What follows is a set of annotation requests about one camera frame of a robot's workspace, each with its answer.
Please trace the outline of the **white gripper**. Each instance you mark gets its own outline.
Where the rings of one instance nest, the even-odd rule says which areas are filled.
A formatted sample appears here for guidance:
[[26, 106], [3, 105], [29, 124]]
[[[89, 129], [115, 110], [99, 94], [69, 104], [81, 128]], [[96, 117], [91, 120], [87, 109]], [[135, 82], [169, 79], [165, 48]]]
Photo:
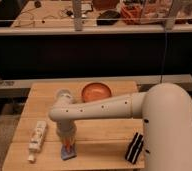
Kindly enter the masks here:
[[57, 123], [56, 133], [60, 138], [71, 138], [76, 134], [76, 125], [73, 120], [63, 120]]

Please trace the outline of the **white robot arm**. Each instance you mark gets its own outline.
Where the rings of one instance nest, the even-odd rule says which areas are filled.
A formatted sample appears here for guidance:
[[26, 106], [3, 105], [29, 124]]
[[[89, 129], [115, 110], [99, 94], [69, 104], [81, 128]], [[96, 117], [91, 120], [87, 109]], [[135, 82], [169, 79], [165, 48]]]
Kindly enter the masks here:
[[143, 120], [146, 171], [192, 171], [192, 99], [180, 86], [161, 83], [146, 92], [76, 103], [62, 90], [49, 111], [62, 137], [75, 135], [76, 120]]

